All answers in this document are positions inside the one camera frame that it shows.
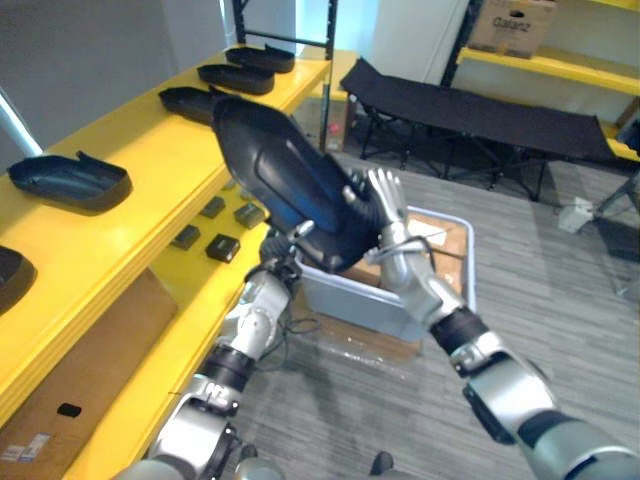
gray carpet floor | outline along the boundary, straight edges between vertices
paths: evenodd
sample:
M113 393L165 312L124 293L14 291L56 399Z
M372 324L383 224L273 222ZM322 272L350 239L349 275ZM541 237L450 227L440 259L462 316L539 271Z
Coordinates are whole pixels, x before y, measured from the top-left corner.
M482 179L463 185L425 175L416 159L400 175L411 204L474 226L485 323L545 371L568 414L640 449L638 301L633 288L616 294L638 278L638 214L622 199L576 235L556 228L558 205L574 196L602 200L624 171L552 162L537 204L508 179L488 192ZM282 368L255 375L245 390L233 423L288 479L362 475L379 450L423 478L533 478L515 447L483 431L431 338L402 359L353 340L326 331L296 336Z

black cable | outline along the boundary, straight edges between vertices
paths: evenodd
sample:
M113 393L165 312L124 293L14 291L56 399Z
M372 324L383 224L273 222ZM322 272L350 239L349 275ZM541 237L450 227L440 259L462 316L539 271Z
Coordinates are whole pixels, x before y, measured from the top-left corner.
M281 346L283 346L284 348L282 360L278 364L272 367L264 368L264 367L256 366L256 371L258 372L261 372L261 373L275 372L277 370L280 370L284 366L285 362L289 357L289 335L307 335L309 333L316 332L320 330L320 328L322 328L322 325L320 325L320 322L318 322L318 320L316 320L315 318L302 318L298 320L293 320L291 318L290 311L285 313L284 316L286 317L284 322L282 321L282 319L278 319L278 325L280 327L280 332L281 332L280 339L276 341L266 352L262 354L258 362L262 362L264 359L268 358L270 355L275 353ZM305 323L312 323L313 326L306 329L300 329L299 326Z

gray wall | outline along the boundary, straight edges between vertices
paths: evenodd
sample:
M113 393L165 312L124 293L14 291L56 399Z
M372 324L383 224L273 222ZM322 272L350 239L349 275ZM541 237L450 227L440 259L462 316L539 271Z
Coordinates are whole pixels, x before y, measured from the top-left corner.
M0 0L0 85L46 148L224 48L215 0ZM22 158L0 130L0 172Z

cardboard box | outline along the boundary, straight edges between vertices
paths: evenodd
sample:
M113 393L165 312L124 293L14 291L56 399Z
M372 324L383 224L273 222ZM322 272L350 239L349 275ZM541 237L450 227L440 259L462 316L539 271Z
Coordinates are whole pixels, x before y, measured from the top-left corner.
M485 0L467 44L529 58L542 43L557 9L552 0Z
M355 103L346 98L345 101L329 102L329 119L327 122L327 150L342 151L347 131L353 122ZM293 118L316 147L320 144L320 125L322 123L322 99L307 98L293 113Z
M467 255L467 229L464 225L419 213L410 213L407 225L413 235L426 237L434 251L455 257Z
M462 295L462 260L440 252L434 252L433 259L436 264L436 273Z
M364 259L340 275L372 287L380 286L380 265L369 265Z
M444 278L456 292L462 295L462 260L459 257L442 252L433 252L433 257L436 264L436 273ZM340 275L351 280L355 280L356 282L382 288L380 280L380 266L369 265L364 260L360 260L353 267L342 272Z
M176 309L143 272L2 427L0 479L61 478Z

cot leg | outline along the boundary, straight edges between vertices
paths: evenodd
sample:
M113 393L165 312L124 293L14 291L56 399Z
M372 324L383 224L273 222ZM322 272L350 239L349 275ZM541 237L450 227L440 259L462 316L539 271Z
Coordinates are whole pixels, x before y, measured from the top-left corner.
M367 127L367 133L364 136L364 142L362 144L362 152L360 153L360 158L365 160L367 158L366 151L367 145L369 144L369 140L371 139L371 134L373 133L373 123L375 119L373 117L369 117L369 126Z

